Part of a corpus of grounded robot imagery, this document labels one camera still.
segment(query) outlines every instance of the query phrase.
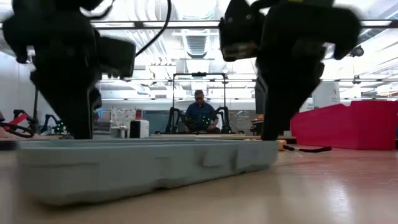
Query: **red plastic bin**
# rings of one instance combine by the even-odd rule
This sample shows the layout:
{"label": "red plastic bin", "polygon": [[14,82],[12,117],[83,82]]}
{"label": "red plastic bin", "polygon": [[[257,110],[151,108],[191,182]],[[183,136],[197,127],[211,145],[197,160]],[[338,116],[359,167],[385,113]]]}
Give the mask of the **red plastic bin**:
{"label": "red plastic bin", "polygon": [[300,145],[393,150],[397,125],[398,102],[369,100],[296,114],[291,130]]}

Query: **man sitting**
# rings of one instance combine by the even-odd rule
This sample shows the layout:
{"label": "man sitting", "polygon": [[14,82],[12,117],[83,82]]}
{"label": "man sitting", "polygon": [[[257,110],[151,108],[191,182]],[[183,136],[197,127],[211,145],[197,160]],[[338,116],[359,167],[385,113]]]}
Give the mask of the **man sitting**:
{"label": "man sitting", "polygon": [[218,117],[214,112],[214,108],[205,102],[203,91],[195,91],[195,102],[189,105],[185,115],[196,122],[196,130],[189,130],[186,127],[186,131],[215,131],[218,124]]}

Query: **ceiling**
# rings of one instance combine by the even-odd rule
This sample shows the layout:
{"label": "ceiling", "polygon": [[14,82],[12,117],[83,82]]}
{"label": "ceiling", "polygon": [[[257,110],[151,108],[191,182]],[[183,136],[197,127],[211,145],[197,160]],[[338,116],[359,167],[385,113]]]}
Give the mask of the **ceiling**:
{"label": "ceiling", "polygon": [[[111,0],[104,0],[102,5],[92,13],[103,11]],[[223,16],[229,0],[172,0],[174,4],[172,20],[217,20]],[[398,2],[396,0],[336,0],[337,5],[354,7],[364,19],[398,19]],[[11,0],[0,0],[0,17],[11,11]],[[166,0],[116,0],[106,21],[163,21],[167,12]],[[157,30],[101,30],[103,35],[132,40],[140,49]],[[359,43],[365,54],[362,57],[347,57],[340,61],[326,60],[323,78],[398,78],[398,30],[364,30]],[[229,98],[250,98],[256,77],[254,60],[240,60],[225,63],[219,49],[218,31],[211,29],[166,30],[161,38],[136,59],[134,81],[104,80],[99,87],[103,95],[113,98],[169,98],[172,84],[166,80],[174,73],[227,72],[230,80],[226,84],[226,96]],[[0,35],[0,50],[12,54]],[[178,76],[175,92],[178,97],[192,96],[192,91],[206,88],[208,97],[223,97],[223,84],[196,78],[187,82],[189,76]],[[341,83],[341,94],[344,97],[366,95],[383,95],[386,90],[395,90],[395,84],[389,81]]]}

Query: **cable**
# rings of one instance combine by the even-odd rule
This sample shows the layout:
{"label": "cable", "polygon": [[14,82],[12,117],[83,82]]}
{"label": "cable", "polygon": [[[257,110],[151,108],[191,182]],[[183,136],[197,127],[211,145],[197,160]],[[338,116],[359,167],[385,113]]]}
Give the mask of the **cable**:
{"label": "cable", "polygon": [[[29,128],[25,128],[25,127],[18,126],[15,124],[0,122],[0,127],[2,127],[2,128],[8,127],[9,129],[6,130],[8,133],[16,135],[18,137],[22,137],[22,138],[32,138],[35,135],[35,133],[32,130],[30,130]],[[16,131],[13,131],[12,129],[14,129],[14,130],[21,129],[21,130],[25,131],[27,134],[21,134]]]}
{"label": "cable", "polygon": [[163,27],[161,28],[161,30],[154,36],[154,38],[152,38],[152,40],[150,40],[145,46],[143,46],[143,48],[141,48],[137,53],[136,53],[136,57],[138,55],[140,55],[141,53],[143,53],[151,44],[153,44],[159,37],[160,35],[163,34],[163,32],[166,30],[169,22],[170,22],[170,18],[172,16],[172,0],[167,0],[167,15],[166,15],[166,20],[164,22]]}

